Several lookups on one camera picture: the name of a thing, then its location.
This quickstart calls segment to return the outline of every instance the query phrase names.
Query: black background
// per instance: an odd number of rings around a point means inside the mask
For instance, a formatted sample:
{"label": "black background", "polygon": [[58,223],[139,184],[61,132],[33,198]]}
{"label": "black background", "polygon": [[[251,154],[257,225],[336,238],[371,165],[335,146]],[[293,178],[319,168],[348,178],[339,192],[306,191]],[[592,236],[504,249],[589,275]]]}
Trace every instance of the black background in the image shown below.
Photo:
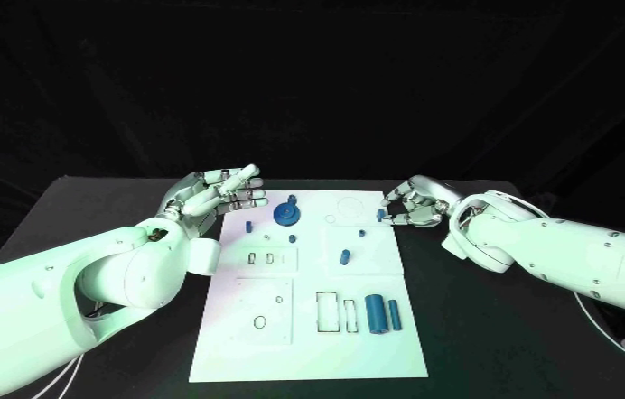
{"label": "black background", "polygon": [[619,226],[624,7],[2,0],[4,237],[61,175],[248,162],[269,178],[501,179]]}

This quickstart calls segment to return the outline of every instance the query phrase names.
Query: blue object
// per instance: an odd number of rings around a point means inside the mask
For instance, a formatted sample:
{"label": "blue object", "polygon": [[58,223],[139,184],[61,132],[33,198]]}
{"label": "blue object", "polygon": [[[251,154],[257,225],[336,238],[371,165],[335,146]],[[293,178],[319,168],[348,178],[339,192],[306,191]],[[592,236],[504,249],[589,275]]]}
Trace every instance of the blue object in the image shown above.
{"label": "blue object", "polygon": [[384,299],[374,293],[365,297],[368,330],[372,334],[388,333],[387,312],[384,310]]}
{"label": "blue object", "polygon": [[346,265],[349,262],[349,250],[344,250],[341,253],[341,265]]}
{"label": "blue object", "polygon": [[397,301],[388,300],[388,311],[391,312],[393,331],[401,330],[400,311],[397,310]]}
{"label": "blue object", "polygon": [[273,210],[273,220],[280,226],[293,226],[299,222],[299,208],[296,207],[297,199],[289,196],[286,203],[282,203]]}

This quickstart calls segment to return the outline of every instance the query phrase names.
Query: blue screw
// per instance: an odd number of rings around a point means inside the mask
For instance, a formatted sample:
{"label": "blue screw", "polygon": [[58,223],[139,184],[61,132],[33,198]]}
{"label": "blue screw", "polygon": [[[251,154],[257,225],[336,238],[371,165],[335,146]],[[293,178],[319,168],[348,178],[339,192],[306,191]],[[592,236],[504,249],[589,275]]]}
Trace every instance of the blue screw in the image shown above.
{"label": "blue screw", "polygon": [[341,253],[341,265],[346,265],[349,262],[349,250],[344,250]]}

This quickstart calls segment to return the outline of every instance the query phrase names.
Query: black table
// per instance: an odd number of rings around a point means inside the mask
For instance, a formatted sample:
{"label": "black table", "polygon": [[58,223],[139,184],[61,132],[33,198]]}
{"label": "black table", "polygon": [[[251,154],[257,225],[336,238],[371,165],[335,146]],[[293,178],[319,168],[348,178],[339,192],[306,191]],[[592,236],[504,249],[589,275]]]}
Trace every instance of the black table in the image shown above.
{"label": "black table", "polygon": [[[0,262],[133,226],[153,215],[175,181],[56,180],[0,251]],[[387,192],[398,183],[266,181],[266,187]],[[466,194],[517,192],[507,182],[453,184]],[[461,261],[440,247],[445,234],[443,226],[396,227],[429,378],[189,384],[209,279],[188,274],[173,302],[85,354],[65,397],[621,397],[625,353],[589,323],[572,292],[517,266],[495,274]],[[7,397],[32,397],[58,372]],[[58,397],[65,383],[45,397]]]}

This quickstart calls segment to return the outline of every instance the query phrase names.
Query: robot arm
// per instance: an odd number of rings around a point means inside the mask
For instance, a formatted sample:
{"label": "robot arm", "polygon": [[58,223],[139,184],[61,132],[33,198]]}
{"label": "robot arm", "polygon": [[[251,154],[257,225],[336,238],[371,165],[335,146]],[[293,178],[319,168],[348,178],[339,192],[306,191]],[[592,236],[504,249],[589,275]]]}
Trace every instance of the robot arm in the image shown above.
{"label": "robot arm", "polygon": [[459,259],[504,273],[512,263],[540,279],[625,308],[625,242],[619,232],[550,218],[514,196],[488,191],[462,197],[440,181],[416,176],[387,195],[403,198],[407,213],[394,225],[436,226],[449,216],[443,248]]}
{"label": "robot arm", "polygon": [[[186,272],[212,275],[219,242],[199,238],[225,212],[264,206],[258,168],[198,172],[134,227],[0,265],[0,395],[92,349],[179,292]],[[118,310],[78,309],[74,288]]]}

